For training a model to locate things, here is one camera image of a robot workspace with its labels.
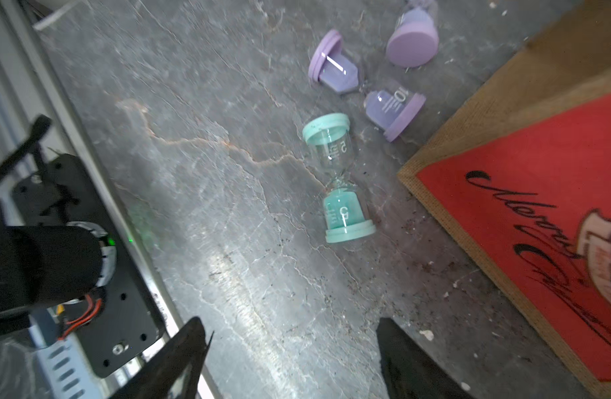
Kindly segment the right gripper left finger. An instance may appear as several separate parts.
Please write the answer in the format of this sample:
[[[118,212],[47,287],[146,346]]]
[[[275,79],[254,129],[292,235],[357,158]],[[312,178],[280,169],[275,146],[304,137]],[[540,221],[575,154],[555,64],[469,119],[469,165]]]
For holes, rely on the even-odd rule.
[[[166,398],[179,378],[183,379],[180,397],[197,397],[197,385],[211,343],[201,319],[189,319],[113,397]]]

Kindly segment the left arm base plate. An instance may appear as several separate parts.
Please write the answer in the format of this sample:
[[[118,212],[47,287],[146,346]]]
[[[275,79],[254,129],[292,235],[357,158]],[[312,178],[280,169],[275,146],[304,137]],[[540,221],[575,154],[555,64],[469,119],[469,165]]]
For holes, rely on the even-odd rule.
[[[46,172],[40,183],[26,178],[11,191],[21,232],[40,262],[39,304],[100,294],[97,314],[64,330],[79,339],[93,372],[109,377],[162,337],[164,319],[83,162],[62,155]]]

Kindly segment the red burlap canvas bag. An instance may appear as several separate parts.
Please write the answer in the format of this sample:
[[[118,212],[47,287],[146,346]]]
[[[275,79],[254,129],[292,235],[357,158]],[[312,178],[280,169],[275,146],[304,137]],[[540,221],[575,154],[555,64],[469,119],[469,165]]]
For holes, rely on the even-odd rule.
[[[398,177],[582,385],[611,398],[611,1],[533,38]]]

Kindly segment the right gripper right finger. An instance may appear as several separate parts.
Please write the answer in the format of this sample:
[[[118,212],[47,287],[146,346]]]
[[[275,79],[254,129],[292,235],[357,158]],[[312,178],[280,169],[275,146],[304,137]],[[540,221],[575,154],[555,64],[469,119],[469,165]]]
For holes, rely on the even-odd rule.
[[[390,398],[466,398],[463,390],[393,319],[376,329],[380,367]]]

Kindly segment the purple hourglass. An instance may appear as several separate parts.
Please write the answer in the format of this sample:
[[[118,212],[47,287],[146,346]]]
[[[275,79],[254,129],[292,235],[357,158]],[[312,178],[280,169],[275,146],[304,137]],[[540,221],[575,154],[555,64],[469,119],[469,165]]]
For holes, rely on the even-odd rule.
[[[393,79],[368,81],[358,59],[345,50],[343,37],[335,29],[317,44],[307,76],[310,83],[322,85],[337,95],[360,93],[364,97],[365,115],[388,142],[402,135],[426,103],[425,95]]]
[[[386,45],[387,59],[397,67],[420,67],[438,53],[438,3],[407,1]]]

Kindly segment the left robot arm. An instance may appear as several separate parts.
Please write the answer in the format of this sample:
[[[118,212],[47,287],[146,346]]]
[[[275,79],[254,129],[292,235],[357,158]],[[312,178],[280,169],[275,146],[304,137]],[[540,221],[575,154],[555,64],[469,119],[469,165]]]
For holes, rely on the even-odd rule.
[[[44,217],[21,226],[6,224],[0,201],[0,339],[31,326],[31,314],[88,298],[114,271],[116,249],[97,224],[75,221],[69,207],[80,203],[45,163],[41,140],[51,118],[39,115],[28,139],[0,164],[0,184],[26,156],[37,167],[37,186],[22,186],[23,201]]]

